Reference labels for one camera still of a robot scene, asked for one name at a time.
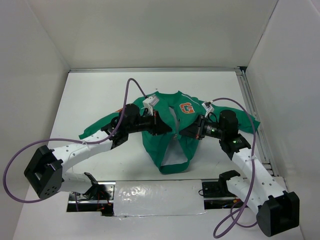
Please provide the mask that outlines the green jacket with white lining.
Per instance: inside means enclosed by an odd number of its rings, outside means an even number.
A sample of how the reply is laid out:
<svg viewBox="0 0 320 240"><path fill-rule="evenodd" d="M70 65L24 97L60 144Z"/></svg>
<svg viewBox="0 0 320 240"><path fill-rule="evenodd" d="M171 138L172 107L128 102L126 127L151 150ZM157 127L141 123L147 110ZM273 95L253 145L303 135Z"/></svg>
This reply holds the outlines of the green jacket with white lining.
<svg viewBox="0 0 320 240"><path fill-rule="evenodd" d="M156 91L147 96L156 96L158 98L159 101L153 109L158 111L160 118L172 128L172 131L157 136L143 131L141 133L142 144L162 174L181 173L189 167L200 141L182 136L179 131L192 124L199 115L206 114L206 110L202 106L204 101L180 91L171 94ZM212 104L212 107L213 114L217 117L217 120L219 120L221 111L234 111L238 119L239 130L253 134L251 122L244 111L214 104ZM79 139L87 138L109 124L113 118L119 116L119 112L120 109L88 126L79 135Z"/></svg>

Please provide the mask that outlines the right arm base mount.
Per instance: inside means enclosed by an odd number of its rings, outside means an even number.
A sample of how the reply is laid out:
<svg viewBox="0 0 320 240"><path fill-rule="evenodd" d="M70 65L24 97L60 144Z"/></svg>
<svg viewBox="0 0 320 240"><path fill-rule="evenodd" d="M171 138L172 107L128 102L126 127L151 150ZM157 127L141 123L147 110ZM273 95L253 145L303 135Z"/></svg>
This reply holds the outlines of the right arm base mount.
<svg viewBox="0 0 320 240"><path fill-rule="evenodd" d="M221 173L218 179L202 180L198 194L203 197L204 209L230 209L235 203L237 208L241 207L243 202L227 189L227 180L240 176L237 171L230 170Z"/></svg>

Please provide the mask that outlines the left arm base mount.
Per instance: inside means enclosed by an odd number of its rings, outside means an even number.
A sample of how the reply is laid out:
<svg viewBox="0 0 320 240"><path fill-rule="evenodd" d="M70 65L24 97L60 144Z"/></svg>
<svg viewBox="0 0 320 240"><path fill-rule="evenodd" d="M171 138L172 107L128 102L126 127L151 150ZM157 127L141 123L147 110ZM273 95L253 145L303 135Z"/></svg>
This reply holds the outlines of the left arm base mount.
<svg viewBox="0 0 320 240"><path fill-rule="evenodd" d="M71 192L68 197L66 211L71 212L100 212L104 216L114 214L115 181L100 181L98 186L85 194Z"/></svg>

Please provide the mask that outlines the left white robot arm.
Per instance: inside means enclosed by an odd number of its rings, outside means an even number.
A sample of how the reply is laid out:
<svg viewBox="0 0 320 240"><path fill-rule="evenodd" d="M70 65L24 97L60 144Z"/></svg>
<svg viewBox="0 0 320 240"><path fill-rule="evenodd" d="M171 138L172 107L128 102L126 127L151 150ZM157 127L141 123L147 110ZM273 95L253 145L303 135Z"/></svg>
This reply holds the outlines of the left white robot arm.
<svg viewBox="0 0 320 240"><path fill-rule="evenodd" d="M172 131L158 111L140 111L135 104L127 104L108 124L78 143L50 149L39 147L24 170L24 175L41 200L58 192L78 192L86 199L97 197L97 180L88 172L70 173L73 166L97 154L110 151L125 143L129 134L148 132L153 136Z"/></svg>

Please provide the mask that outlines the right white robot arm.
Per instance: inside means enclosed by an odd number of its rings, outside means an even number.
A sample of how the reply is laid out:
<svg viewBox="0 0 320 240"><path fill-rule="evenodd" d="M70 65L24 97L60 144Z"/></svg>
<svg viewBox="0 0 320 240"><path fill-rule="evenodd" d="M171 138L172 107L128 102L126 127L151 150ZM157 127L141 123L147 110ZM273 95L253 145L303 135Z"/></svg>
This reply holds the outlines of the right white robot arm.
<svg viewBox="0 0 320 240"><path fill-rule="evenodd" d="M260 230L272 237L296 228L300 223L300 199L295 192L287 192L275 181L252 153L253 148L239 133L236 113L223 110L218 122L200 115L194 123L182 129L182 136L203 139L205 136L219 140L221 149L247 177L241 178L235 170L219 175L218 190L223 196L237 196L255 214Z"/></svg>

